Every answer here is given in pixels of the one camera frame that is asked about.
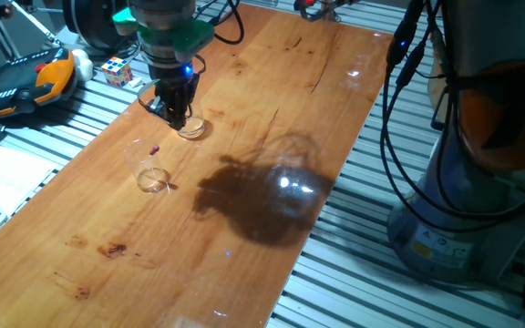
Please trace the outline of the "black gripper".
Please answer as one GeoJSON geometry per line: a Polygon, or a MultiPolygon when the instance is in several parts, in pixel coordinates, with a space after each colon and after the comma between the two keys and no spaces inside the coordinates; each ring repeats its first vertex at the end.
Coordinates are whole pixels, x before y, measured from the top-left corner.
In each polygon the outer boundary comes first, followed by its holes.
{"type": "Polygon", "coordinates": [[[176,122],[175,110],[172,108],[173,95],[178,96],[177,130],[182,130],[192,116],[191,102],[196,94],[200,74],[194,72],[192,64],[170,68],[149,65],[149,76],[157,80],[154,89],[156,113],[170,126],[176,122]]]}

